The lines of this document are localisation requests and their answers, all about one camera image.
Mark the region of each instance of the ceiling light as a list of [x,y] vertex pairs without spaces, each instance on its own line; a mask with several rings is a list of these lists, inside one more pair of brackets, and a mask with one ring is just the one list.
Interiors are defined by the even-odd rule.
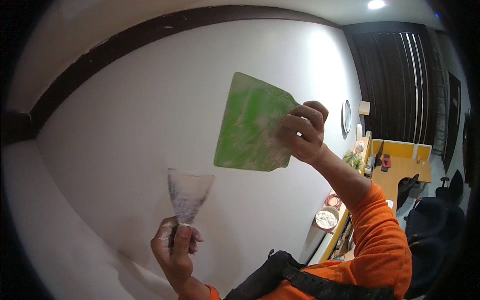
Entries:
[[371,10],[376,10],[385,6],[385,2],[382,0],[373,0],[368,2],[368,8]]

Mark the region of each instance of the forearm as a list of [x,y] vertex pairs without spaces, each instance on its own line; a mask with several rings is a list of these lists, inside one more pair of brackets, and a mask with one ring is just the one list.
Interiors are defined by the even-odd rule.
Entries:
[[351,210],[367,195],[372,182],[346,164],[324,145],[322,158],[312,166],[325,177],[332,189]]
[[210,289],[197,278],[190,276],[181,285],[172,284],[181,300],[208,300]]

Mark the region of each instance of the green putty knife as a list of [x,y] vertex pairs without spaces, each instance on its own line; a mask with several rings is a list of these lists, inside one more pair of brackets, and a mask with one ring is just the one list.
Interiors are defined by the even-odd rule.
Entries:
[[233,74],[214,165],[256,171],[285,168],[291,152],[275,138],[278,123],[298,104],[276,86]]

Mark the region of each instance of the hand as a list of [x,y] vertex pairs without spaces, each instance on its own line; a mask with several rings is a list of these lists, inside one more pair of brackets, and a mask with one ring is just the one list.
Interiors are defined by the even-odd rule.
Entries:
[[327,117],[328,110],[320,102],[305,102],[283,117],[276,136],[292,149],[292,155],[298,160],[313,165],[320,161],[326,148],[324,124]]
[[196,243],[202,241],[202,236],[195,228],[179,226],[177,217],[173,216],[162,221],[150,242],[156,260],[177,293],[193,272],[193,264],[188,254],[195,254],[198,251]]

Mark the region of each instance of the person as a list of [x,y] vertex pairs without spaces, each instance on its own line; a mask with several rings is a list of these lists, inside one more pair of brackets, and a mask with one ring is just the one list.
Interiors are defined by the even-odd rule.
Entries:
[[[301,273],[366,288],[386,287],[393,291],[395,299],[402,299],[412,275],[407,237],[385,202],[381,188],[344,163],[323,143],[327,116],[327,109],[319,102],[305,102],[281,120],[277,138],[291,149],[294,157],[320,172],[351,212],[355,258],[347,262],[328,260],[304,267]],[[201,240],[198,232],[189,226],[180,226],[172,232],[175,221],[175,217],[165,219],[151,242],[168,281],[182,300],[220,299],[214,287],[192,276],[193,265],[188,253],[197,250],[195,241]],[[283,280],[261,299],[315,297]]]

